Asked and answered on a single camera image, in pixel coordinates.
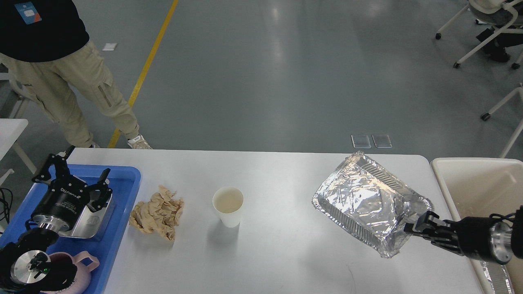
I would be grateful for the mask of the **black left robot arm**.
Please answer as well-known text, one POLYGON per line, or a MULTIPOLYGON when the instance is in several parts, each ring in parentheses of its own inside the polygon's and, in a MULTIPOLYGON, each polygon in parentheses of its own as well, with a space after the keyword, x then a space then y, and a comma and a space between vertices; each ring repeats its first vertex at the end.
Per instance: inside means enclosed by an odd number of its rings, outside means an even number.
POLYGON ((98 181, 89 185, 73 175, 67 165, 75 146, 65 152, 49 154, 32 182, 47 185, 47 191, 32 212, 34 223, 18 240, 1 249, 1 289, 14 294, 80 294, 84 292, 91 271, 99 266, 87 252, 70 256, 64 252, 48 254, 60 236, 86 238, 97 234, 100 225, 91 227, 90 216, 105 211, 112 198, 108 186, 110 169, 102 171, 98 181))

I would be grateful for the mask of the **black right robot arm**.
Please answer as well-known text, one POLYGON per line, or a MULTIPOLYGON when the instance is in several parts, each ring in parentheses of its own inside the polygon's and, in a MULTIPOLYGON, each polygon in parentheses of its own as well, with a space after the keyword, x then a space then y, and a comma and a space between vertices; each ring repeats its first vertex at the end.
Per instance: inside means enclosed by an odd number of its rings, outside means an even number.
POLYGON ((506 265, 513 257, 523 258, 522 223, 522 208, 505 216, 466 216, 459 221, 441 220, 427 211, 407 223, 404 232, 459 256, 506 265))

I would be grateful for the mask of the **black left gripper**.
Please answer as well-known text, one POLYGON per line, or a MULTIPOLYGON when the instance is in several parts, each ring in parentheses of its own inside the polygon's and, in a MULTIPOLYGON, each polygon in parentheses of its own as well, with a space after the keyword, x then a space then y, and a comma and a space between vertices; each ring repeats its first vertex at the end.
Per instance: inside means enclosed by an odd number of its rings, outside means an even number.
POLYGON ((50 153, 41 167, 32 176, 32 182, 50 184, 43 199, 31 214, 31 219, 38 225, 54 225, 59 232, 73 229, 87 206, 91 212, 98 212, 106 207, 112 196, 112 188, 106 182, 111 169, 105 169, 95 184, 87 186, 81 179, 65 180, 72 177, 67 159, 76 147, 71 145, 65 152, 50 153), (54 166, 55 180, 51 180, 50 168, 54 166), (89 193, 98 191, 97 199, 90 201, 89 193))

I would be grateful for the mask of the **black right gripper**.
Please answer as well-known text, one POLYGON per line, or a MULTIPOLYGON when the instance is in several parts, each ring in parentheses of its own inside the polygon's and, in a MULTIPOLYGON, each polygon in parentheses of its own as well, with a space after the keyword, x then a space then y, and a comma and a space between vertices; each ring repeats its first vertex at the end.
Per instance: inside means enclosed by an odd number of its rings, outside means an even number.
POLYGON ((513 257, 513 217, 467 216, 460 221, 441 220, 431 210, 415 223, 406 223, 404 232, 423 237, 430 244, 459 256, 506 265, 513 257), (450 229, 450 234, 437 235, 450 229))

